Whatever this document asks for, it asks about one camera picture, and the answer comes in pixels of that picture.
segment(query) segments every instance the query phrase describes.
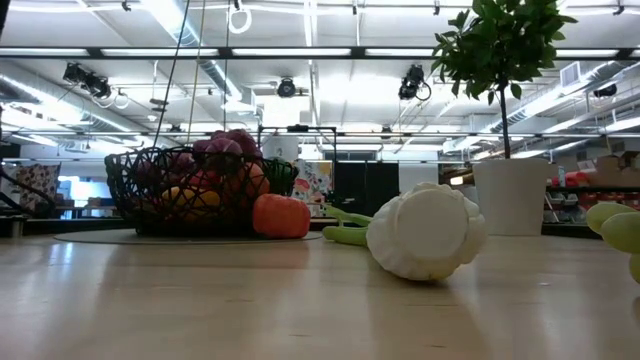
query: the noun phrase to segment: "white planter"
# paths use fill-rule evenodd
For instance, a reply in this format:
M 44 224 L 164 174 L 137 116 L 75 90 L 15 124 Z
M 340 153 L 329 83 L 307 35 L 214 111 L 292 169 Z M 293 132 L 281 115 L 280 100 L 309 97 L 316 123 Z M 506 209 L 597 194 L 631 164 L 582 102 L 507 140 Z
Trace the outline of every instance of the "white planter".
M 489 160 L 473 166 L 489 234 L 540 235 L 549 169 L 544 159 Z

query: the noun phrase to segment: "white cauliflower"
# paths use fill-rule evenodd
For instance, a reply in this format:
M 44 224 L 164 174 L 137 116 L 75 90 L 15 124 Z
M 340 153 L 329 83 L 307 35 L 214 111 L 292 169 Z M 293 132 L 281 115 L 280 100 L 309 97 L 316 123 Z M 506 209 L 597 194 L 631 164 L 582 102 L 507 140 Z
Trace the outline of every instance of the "white cauliflower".
M 367 245 L 399 277 L 441 280 L 473 261 L 486 237 L 478 205 L 447 185 L 422 183 L 378 210 Z

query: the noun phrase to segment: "white ring handle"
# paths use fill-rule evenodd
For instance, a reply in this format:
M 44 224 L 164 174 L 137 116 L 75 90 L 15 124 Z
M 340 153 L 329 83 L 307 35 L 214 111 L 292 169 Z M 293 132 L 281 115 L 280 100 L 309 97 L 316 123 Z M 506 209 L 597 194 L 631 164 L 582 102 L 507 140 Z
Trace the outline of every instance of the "white ring handle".
M 238 13 L 245 13 L 245 15 L 247 16 L 247 20 L 245 21 L 244 25 L 239 29 L 233 25 L 233 15 Z M 249 9 L 236 10 L 229 15 L 229 31 L 231 31 L 234 34 L 242 34 L 243 32 L 249 30 L 249 28 L 251 27 L 252 21 L 253 19 L 251 18 L 251 10 Z

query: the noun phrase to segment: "black wire basket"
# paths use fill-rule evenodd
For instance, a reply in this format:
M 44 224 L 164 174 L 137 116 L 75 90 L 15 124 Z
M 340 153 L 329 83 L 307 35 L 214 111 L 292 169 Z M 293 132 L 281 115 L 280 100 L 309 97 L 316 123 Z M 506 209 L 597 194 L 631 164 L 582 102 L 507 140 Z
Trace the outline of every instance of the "black wire basket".
M 138 234 L 253 236 L 253 203 L 290 196 L 298 169 L 280 159 L 192 148 L 148 148 L 105 158 L 107 183 Z

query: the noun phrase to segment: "table surface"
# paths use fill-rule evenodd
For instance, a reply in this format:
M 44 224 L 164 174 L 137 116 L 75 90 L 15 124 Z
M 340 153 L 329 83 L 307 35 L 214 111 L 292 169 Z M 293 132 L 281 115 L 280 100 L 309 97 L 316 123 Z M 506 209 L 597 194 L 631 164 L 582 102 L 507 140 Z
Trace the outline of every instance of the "table surface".
M 324 240 L 0 244 L 0 359 L 634 359 L 640 285 L 602 241 L 492 238 L 440 285 Z

